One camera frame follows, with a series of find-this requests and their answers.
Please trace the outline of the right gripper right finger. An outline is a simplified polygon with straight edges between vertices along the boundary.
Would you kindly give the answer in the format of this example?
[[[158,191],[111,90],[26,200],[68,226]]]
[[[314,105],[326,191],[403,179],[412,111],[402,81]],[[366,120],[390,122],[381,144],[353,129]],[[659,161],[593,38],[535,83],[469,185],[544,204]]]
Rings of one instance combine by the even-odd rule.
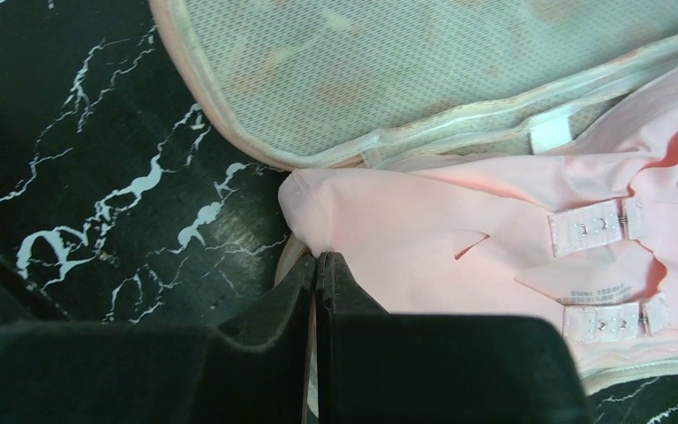
[[[318,264],[320,422],[591,422],[567,346],[548,322],[391,314],[340,254]]]

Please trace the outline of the strawberry print mesh laundry bag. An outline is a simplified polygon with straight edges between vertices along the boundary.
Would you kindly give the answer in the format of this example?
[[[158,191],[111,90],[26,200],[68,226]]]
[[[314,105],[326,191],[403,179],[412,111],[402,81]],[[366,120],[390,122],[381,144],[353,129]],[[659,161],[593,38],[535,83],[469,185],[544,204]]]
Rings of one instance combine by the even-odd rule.
[[[216,130],[290,174],[543,154],[678,67],[678,1],[153,1],[150,9]],[[573,358],[589,393],[678,375],[678,357],[588,374]]]

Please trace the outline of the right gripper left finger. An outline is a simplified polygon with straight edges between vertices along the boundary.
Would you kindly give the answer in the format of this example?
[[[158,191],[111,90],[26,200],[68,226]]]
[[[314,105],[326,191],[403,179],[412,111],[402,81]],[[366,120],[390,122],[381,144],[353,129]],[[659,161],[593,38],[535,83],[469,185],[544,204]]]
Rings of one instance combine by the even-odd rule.
[[[313,272],[218,327],[44,321],[0,284],[0,423],[301,423]]]

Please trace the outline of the pink bra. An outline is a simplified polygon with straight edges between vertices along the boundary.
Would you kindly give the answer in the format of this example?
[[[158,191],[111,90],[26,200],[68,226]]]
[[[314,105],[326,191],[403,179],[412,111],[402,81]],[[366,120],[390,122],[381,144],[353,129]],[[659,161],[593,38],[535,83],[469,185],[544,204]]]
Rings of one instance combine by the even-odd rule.
[[[297,170],[278,196],[390,312],[537,316],[584,374],[678,357],[678,67],[543,154]]]

